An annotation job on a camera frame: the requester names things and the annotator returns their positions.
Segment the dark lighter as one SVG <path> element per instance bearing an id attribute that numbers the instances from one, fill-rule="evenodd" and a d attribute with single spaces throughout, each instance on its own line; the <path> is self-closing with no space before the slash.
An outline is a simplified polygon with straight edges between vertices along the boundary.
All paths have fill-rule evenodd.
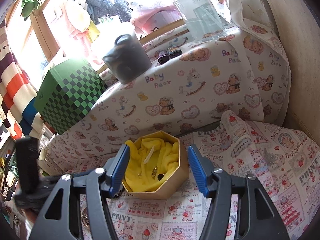
<path id="1" fill-rule="evenodd" d="M 172 45 L 167 49 L 168 55 L 170 59 L 173 59 L 175 57 L 178 57 L 182 54 L 182 51 L 180 48 L 176 45 Z"/>

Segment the dark grey mug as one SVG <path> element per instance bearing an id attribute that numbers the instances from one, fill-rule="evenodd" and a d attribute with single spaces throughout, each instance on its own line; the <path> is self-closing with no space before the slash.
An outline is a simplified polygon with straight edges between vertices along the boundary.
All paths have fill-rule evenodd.
<path id="1" fill-rule="evenodd" d="M 135 34 L 123 34 L 103 57 L 104 63 L 118 81 L 125 85 L 145 73 L 152 63 Z"/>

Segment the christmas print bed sheet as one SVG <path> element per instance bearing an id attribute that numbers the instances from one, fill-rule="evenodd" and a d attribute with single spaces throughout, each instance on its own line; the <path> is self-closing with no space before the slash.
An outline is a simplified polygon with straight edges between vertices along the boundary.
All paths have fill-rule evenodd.
<path id="1" fill-rule="evenodd" d="M 158 131 L 77 176 L 85 239 L 298 239 L 319 210 L 319 146 L 232 111 L 210 132 Z"/>

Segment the green plush toy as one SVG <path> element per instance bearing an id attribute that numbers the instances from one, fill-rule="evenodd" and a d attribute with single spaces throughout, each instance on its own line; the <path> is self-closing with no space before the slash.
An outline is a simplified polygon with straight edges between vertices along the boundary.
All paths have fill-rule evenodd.
<path id="1" fill-rule="evenodd" d="M 26 21 L 34 10 L 39 7 L 39 0 L 22 0 L 21 16 Z"/>

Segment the purple lighter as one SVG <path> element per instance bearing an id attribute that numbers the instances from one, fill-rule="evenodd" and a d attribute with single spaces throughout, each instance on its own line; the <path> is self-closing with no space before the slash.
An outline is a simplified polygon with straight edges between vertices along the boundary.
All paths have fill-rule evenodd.
<path id="1" fill-rule="evenodd" d="M 170 60 L 169 54 L 166 50 L 161 50 L 159 52 L 157 61 L 159 64 L 164 64 Z"/>

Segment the yellow cloth lining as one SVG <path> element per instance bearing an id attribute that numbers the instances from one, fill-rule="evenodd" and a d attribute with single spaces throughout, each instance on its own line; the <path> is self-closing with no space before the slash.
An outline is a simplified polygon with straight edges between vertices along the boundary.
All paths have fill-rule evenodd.
<path id="1" fill-rule="evenodd" d="M 125 183 L 132 192 L 156 191 L 179 166 L 179 143 L 161 138 L 145 138 L 140 146 L 125 142 L 130 159 L 125 171 Z"/>

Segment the striped towel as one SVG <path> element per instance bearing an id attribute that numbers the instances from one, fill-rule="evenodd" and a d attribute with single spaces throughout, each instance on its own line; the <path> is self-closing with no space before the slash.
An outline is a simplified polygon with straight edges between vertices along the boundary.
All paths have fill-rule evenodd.
<path id="1" fill-rule="evenodd" d="M 44 123 L 35 109 L 36 90 L 10 49 L 6 21 L 1 22 L 1 119 L 13 139 L 40 139 Z"/>

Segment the clear plastic container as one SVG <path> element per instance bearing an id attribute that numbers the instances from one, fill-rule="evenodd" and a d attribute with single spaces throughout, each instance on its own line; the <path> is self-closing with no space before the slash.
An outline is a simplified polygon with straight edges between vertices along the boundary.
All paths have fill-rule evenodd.
<path id="1" fill-rule="evenodd" d="M 195 41 L 216 41 L 225 35 L 225 28 L 211 0 L 175 0 L 174 6 Z"/>

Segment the green black checkered box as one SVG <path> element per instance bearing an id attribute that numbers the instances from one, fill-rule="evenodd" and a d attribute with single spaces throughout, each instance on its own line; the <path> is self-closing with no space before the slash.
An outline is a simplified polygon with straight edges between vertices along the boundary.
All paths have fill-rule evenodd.
<path id="1" fill-rule="evenodd" d="M 107 90 L 107 84 L 83 59 L 66 59 L 48 70 L 35 109 L 61 135 L 81 121 Z"/>

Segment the baby bear print cushion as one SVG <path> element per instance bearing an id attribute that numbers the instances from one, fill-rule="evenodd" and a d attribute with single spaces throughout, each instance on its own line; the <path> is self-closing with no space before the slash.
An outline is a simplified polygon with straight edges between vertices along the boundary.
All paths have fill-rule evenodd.
<path id="1" fill-rule="evenodd" d="M 241 0 L 213 4 L 232 24 L 225 37 L 187 43 L 181 56 L 154 63 L 131 83 L 109 84 L 83 119 L 50 139 L 41 168 L 48 174 L 90 168 L 129 139 L 155 131 L 188 133 L 227 110 L 281 123 L 291 86 L 283 45 L 272 29 L 243 17 Z"/>

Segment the octagonal cardboard box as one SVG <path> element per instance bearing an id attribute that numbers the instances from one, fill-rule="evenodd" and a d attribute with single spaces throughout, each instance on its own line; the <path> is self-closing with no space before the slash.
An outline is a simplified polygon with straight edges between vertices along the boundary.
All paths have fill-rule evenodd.
<path id="1" fill-rule="evenodd" d="M 152 134 L 138 138 L 133 142 L 136 146 L 140 146 L 141 140 L 145 138 L 161 138 L 169 142 L 177 141 L 179 143 L 179 166 L 175 172 L 167 179 L 156 191 L 152 192 L 132 192 L 129 186 L 125 183 L 125 175 L 123 178 L 123 186 L 125 190 L 140 199 L 167 199 L 183 184 L 189 177 L 189 167 L 186 149 L 180 140 L 164 131 L 158 131 Z"/>

